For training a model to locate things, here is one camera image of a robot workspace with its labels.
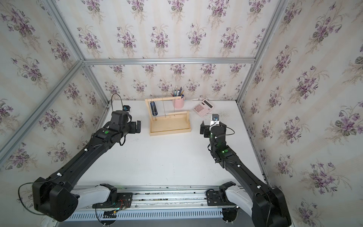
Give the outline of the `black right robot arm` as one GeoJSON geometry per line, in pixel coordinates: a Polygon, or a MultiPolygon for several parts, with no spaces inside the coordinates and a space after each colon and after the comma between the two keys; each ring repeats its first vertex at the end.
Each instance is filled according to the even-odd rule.
{"type": "Polygon", "coordinates": [[[283,192],[260,180],[226,143],[227,126],[219,121],[201,124],[200,134],[209,139],[208,149],[223,169],[237,181],[220,186],[220,197],[247,213],[256,227],[290,227],[291,216],[283,192]]]}

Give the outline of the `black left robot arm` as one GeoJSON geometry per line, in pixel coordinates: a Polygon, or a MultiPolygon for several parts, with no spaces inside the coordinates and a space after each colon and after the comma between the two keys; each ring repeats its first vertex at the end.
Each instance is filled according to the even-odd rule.
{"type": "Polygon", "coordinates": [[[31,182],[32,214],[48,216],[63,222],[72,214],[90,205],[111,206],[112,214],[128,207],[129,202],[119,199],[116,187],[102,183],[93,188],[76,190],[74,187],[85,172],[116,143],[123,146],[128,134],[141,132],[141,122],[132,121],[130,106],[113,110],[111,120],[92,134],[90,141],[58,171],[48,178],[31,182]]]}

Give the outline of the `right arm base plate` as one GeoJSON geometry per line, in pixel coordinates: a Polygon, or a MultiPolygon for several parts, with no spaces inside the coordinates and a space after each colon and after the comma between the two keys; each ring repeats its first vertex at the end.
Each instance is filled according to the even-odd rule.
{"type": "Polygon", "coordinates": [[[206,191],[206,199],[208,206],[236,206],[219,190],[216,191],[214,189],[208,189],[206,191]]]}

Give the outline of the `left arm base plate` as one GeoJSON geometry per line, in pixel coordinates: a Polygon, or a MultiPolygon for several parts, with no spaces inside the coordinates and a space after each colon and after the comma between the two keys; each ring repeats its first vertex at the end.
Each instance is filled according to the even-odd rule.
{"type": "Polygon", "coordinates": [[[93,209],[103,209],[103,208],[110,208],[110,209],[125,209],[130,208],[132,203],[133,193],[117,193],[114,200],[108,200],[104,203],[97,203],[93,204],[93,209]]]}

